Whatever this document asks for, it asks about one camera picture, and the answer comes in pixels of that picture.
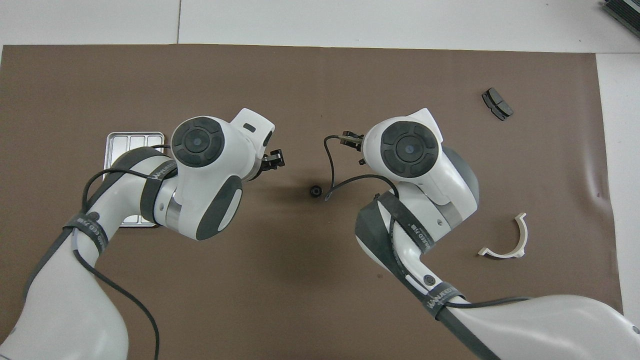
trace silver tray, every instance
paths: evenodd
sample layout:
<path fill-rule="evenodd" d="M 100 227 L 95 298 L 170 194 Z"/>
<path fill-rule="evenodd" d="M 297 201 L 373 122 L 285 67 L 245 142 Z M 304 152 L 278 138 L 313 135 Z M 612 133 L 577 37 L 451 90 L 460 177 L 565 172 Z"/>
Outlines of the silver tray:
<path fill-rule="evenodd" d="M 120 155 L 143 146 L 164 144 L 164 134 L 159 131 L 128 131 L 111 133 L 107 136 L 107 147 L 104 154 L 104 168 L 111 167 Z M 120 227 L 154 227 L 155 224 L 142 216 L 133 215 L 124 219 Z"/>

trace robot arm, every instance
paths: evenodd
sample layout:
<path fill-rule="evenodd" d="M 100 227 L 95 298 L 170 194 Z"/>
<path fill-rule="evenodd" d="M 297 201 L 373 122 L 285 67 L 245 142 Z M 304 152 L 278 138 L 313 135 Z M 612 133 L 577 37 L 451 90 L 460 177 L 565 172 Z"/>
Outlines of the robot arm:
<path fill-rule="evenodd" d="M 127 330 L 95 278 L 93 267 L 122 220 L 143 215 L 195 240 L 218 234 L 231 221 L 242 183 L 284 165 L 281 152 L 266 161 L 275 127 L 243 109 L 231 122 L 195 117 L 175 130 L 175 160 L 150 147 L 123 154 L 98 190 L 38 264 L 26 287 L 22 314 L 0 346 L 0 358 L 126 359 Z"/>
<path fill-rule="evenodd" d="M 360 210 L 358 243 L 478 358 L 638 358 L 640 331 L 601 302 L 553 295 L 511 304 L 470 304 L 420 261 L 421 254 L 479 204 L 473 171 L 442 146 L 427 109 L 383 121 L 364 137 L 343 136 L 341 141 L 352 147 L 362 142 L 364 161 L 374 172 L 399 181 L 398 194 L 387 192 Z"/>

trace black strap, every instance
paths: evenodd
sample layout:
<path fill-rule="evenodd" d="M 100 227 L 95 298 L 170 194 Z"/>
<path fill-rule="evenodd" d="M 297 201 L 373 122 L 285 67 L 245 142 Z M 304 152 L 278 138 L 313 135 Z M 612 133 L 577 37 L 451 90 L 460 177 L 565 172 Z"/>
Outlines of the black strap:
<path fill-rule="evenodd" d="M 147 182 L 142 189 L 140 197 L 140 213 L 142 217 L 151 222 L 156 222 L 154 217 L 154 207 L 156 206 L 156 197 L 160 192 L 160 187 L 165 179 L 169 179 L 178 174 L 175 160 L 167 160 L 160 164 L 155 170 L 147 176 Z"/>
<path fill-rule="evenodd" d="M 387 209 L 391 217 L 400 224 L 423 254 L 431 250 L 435 245 L 435 241 L 433 241 L 427 229 L 418 221 L 415 215 L 395 195 L 385 192 L 378 197 L 378 201 Z"/>
<path fill-rule="evenodd" d="M 95 244 L 96 249 L 98 249 L 98 254 L 102 254 L 102 251 L 109 244 L 109 239 L 107 238 L 107 233 L 104 232 L 104 229 L 97 221 L 93 219 L 90 215 L 85 213 L 77 213 L 75 214 L 71 220 L 67 222 L 62 228 L 76 228 L 82 231 L 85 235 L 89 236 L 91 240 L 93 240 L 93 244 Z"/>
<path fill-rule="evenodd" d="M 424 296 L 422 306 L 435 318 L 446 303 L 456 296 L 461 297 L 462 293 L 453 285 L 443 281 Z"/>

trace white plastic clip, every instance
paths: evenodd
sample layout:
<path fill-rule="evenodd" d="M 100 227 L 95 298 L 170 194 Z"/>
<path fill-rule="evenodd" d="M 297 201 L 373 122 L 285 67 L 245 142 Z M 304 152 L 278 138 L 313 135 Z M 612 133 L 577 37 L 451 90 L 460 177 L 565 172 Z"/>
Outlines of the white plastic clip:
<path fill-rule="evenodd" d="M 520 213 L 514 219 L 518 223 L 518 228 L 520 229 L 520 241 L 518 241 L 518 245 L 512 251 L 502 255 L 496 254 L 491 251 L 487 247 L 483 247 L 478 254 L 479 255 L 491 255 L 495 258 L 508 259 L 508 258 L 521 258 L 524 256 L 524 247 L 527 245 L 527 238 L 529 237 L 529 232 L 527 231 L 527 224 L 524 223 L 524 217 L 527 216 L 527 213 Z"/>

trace brown mat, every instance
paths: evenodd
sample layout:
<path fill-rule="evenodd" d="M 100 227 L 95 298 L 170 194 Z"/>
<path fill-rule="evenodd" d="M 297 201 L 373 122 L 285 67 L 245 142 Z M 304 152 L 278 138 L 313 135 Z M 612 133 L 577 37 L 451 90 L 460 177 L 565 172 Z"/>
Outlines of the brown mat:
<path fill-rule="evenodd" d="M 495 87 L 515 115 L 499 121 Z M 558 293 L 621 310 L 593 54 L 232 45 L 5 46 L 0 72 L 0 339 L 22 287 L 102 168 L 112 131 L 162 131 L 242 108 L 276 124 L 287 166 L 245 187 L 231 225 L 197 243 L 165 228 L 122 229 L 97 268 L 141 299 L 161 359 L 473 359 L 355 241 L 358 210 L 387 189 L 363 180 L 329 202 L 322 139 L 428 107 L 446 146 L 480 182 L 475 215 L 423 259 L 469 300 Z M 330 144 L 340 181 L 369 172 Z M 521 259 L 513 221 L 528 214 Z M 150 359 L 142 312 L 107 294 Z"/>

